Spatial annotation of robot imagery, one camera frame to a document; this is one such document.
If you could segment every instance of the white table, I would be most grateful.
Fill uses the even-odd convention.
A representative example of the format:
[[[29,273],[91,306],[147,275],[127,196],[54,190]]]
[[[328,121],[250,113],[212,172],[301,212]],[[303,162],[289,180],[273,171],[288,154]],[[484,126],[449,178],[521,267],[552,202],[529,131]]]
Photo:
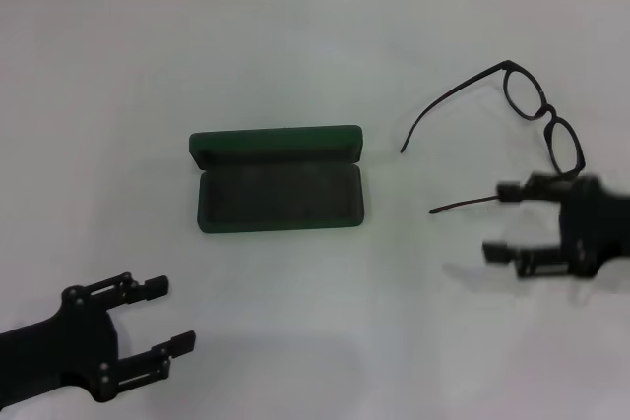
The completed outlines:
[[[129,270],[123,356],[195,330],[169,380],[67,388],[2,418],[586,420],[630,409],[630,265],[522,283],[484,239],[557,237],[547,206],[479,205],[549,171],[497,74],[540,80],[590,171],[630,192],[630,0],[0,0],[0,330]],[[357,124],[357,228],[205,235],[193,132]]]

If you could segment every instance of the black eyeglasses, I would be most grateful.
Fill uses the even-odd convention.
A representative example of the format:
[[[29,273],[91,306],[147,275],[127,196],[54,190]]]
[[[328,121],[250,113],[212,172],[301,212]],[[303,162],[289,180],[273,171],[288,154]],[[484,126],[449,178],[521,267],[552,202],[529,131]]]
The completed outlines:
[[[439,97],[433,103],[431,103],[420,116],[417,117],[415,122],[413,122],[413,126],[411,130],[409,130],[409,134],[407,135],[407,139],[405,140],[405,144],[401,148],[401,152],[404,152],[407,149],[407,145],[410,142],[411,135],[415,130],[415,127],[422,119],[424,115],[426,115],[430,110],[432,110],[436,105],[438,105],[443,100],[447,99],[451,95],[459,92],[460,90],[467,88],[471,84],[480,81],[487,76],[496,73],[497,71],[505,70],[505,77],[503,78],[503,91],[505,92],[505,98],[507,98],[508,103],[514,109],[516,113],[518,113],[521,117],[525,118],[529,121],[538,120],[542,118],[546,113],[551,114],[551,120],[544,127],[544,139],[547,143],[547,147],[549,148],[549,155],[551,156],[551,163],[558,173],[559,179],[573,179],[585,168],[586,161],[584,159],[584,153],[582,152],[582,146],[580,145],[580,140],[578,140],[578,136],[573,130],[573,127],[569,125],[569,123],[563,119],[558,117],[558,114],[555,108],[547,102],[547,99],[542,91],[542,87],[540,83],[536,80],[532,74],[527,71],[522,66],[519,66],[513,61],[503,61],[496,66],[492,66],[490,69],[486,69],[485,71],[473,76],[472,78],[464,81],[459,84],[456,88],[449,90],[444,95]],[[564,135],[561,132],[556,133],[554,135],[554,131],[564,129],[571,140],[573,141],[573,147],[575,147],[575,153],[571,156],[560,155],[563,154],[562,150],[566,150],[566,139],[564,143],[558,143],[558,137]],[[486,197],[483,199],[475,199],[473,201],[465,201],[459,202],[456,204],[451,204],[449,206],[441,207],[439,209],[434,209],[431,213],[438,213],[443,210],[451,209],[453,207],[463,206],[466,204],[474,204],[477,202],[487,202],[491,200],[497,199],[496,196]]]

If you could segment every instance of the eyeglass lens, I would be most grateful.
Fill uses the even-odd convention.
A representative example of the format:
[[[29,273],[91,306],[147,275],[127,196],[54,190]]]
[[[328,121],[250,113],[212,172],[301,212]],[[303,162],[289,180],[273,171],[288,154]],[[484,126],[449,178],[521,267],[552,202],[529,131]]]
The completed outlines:
[[[561,173],[570,172],[578,165],[576,143],[566,126],[559,122],[556,122],[553,126],[551,153]]]
[[[513,105],[528,117],[534,117],[542,107],[536,85],[520,71],[512,71],[509,74],[506,92]]]

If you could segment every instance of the eyeglass temple arm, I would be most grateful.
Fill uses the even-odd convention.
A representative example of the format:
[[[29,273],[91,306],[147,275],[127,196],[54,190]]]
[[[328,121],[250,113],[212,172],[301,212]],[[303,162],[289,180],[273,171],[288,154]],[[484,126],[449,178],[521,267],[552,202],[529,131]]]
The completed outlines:
[[[532,174],[530,179],[521,186],[518,182],[504,182],[496,186],[496,195],[484,197],[482,199],[472,199],[470,201],[455,202],[448,206],[438,207],[429,211],[431,214],[440,213],[444,210],[455,207],[467,206],[469,204],[479,204],[481,202],[499,201],[502,203],[519,203],[522,201],[547,201],[562,202],[571,188],[572,176],[560,175],[550,176],[546,174]]]
[[[485,78],[485,77],[487,77],[487,76],[489,76],[491,74],[496,73],[497,71],[501,71],[502,69],[505,69],[505,67],[508,65],[508,63],[513,64],[511,61],[502,61],[499,64],[497,64],[495,66],[492,66],[491,68],[486,69],[485,71],[480,72],[476,76],[471,77],[467,81],[462,82],[457,87],[449,90],[444,95],[442,95],[438,99],[434,100],[433,103],[431,103],[428,107],[426,107],[424,109],[424,111],[422,111],[422,113],[420,113],[420,116],[417,117],[417,119],[415,119],[415,122],[413,122],[413,125],[411,126],[411,129],[409,130],[409,133],[407,134],[407,138],[405,139],[405,143],[403,144],[403,147],[401,148],[401,152],[405,152],[405,150],[407,149],[407,145],[410,142],[411,135],[413,135],[413,131],[415,130],[415,127],[417,126],[418,122],[422,119],[422,117],[424,115],[426,115],[429,111],[431,111],[440,102],[442,102],[443,100],[446,100],[447,98],[449,98],[451,95],[456,94],[460,90],[467,88],[468,86],[476,83],[477,81],[480,81],[483,78]]]

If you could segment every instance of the eyeglass frame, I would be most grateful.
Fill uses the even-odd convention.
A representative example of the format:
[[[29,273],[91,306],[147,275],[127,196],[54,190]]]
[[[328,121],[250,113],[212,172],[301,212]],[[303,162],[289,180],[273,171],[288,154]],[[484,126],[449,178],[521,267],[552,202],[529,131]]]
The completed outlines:
[[[494,74],[494,73],[496,73],[498,71],[502,71],[502,70],[506,71],[505,77],[503,78],[503,93],[505,93],[505,98],[507,99],[508,104],[512,107],[512,109],[516,113],[519,114],[519,116],[521,118],[524,118],[524,119],[526,119],[526,120],[528,120],[530,122],[533,122],[535,120],[538,120],[538,119],[542,118],[547,113],[551,114],[551,120],[549,121],[549,123],[547,125],[545,125],[544,131],[543,131],[544,140],[547,143],[547,148],[549,150],[549,155],[551,157],[551,164],[553,165],[554,169],[556,170],[556,172],[561,177],[563,177],[563,178],[574,178],[574,177],[577,177],[578,174],[580,174],[580,172],[582,172],[582,170],[586,167],[586,160],[584,158],[584,153],[582,151],[582,146],[580,145],[580,140],[578,139],[578,135],[575,133],[575,130],[569,124],[569,122],[567,122],[562,117],[558,116],[558,113],[557,113],[555,107],[553,107],[553,105],[551,105],[547,101],[547,98],[546,98],[544,92],[542,91],[542,86],[536,80],[536,78],[532,75],[532,73],[530,73],[523,66],[520,66],[517,63],[515,63],[514,61],[510,61],[509,59],[506,60],[506,61],[502,61],[499,64],[497,64],[495,66],[492,66],[491,68],[486,69],[485,71],[480,72],[479,74],[471,77],[467,81],[462,82],[458,86],[456,86],[453,89],[447,91],[442,96],[440,96],[436,100],[434,100],[428,107],[426,107],[422,111],[422,113],[420,113],[420,116],[417,117],[415,122],[413,122],[413,125],[411,126],[411,129],[409,130],[407,138],[405,139],[405,143],[403,144],[403,147],[401,148],[401,152],[405,152],[405,150],[407,149],[407,145],[410,142],[411,135],[413,134],[413,131],[415,130],[415,127],[417,126],[419,121],[422,119],[422,117],[424,115],[426,115],[430,110],[432,110],[440,102],[442,102],[442,101],[446,100],[447,98],[449,98],[451,95],[454,95],[455,93],[459,92],[462,89],[467,88],[468,86],[471,86],[472,84],[476,83],[477,81],[480,81],[480,80],[490,76],[491,74]],[[534,115],[528,115],[528,114],[524,113],[523,110],[521,110],[514,103],[514,101],[512,100],[512,97],[510,97],[510,93],[508,93],[508,81],[510,79],[510,75],[512,75],[512,73],[515,73],[515,72],[519,72],[519,73],[523,74],[530,81],[532,81],[532,83],[534,84],[534,86],[535,86],[535,88],[536,88],[536,90],[538,92],[538,95],[540,97],[540,109]],[[573,168],[573,169],[571,169],[569,171],[562,171],[562,169],[560,169],[560,166],[558,165],[558,162],[557,162],[556,157],[555,157],[555,152],[553,151],[553,129],[556,126],[556,124],[562,125],[569,132],[569,135],[571,135],[571,138],[573,139],[573,143],[574,143],[575,148],[576,148],[576,155],[577,155],[576,156],[577,157],[577,159],[576,159],[576,166],[575,166],[575,168]]]

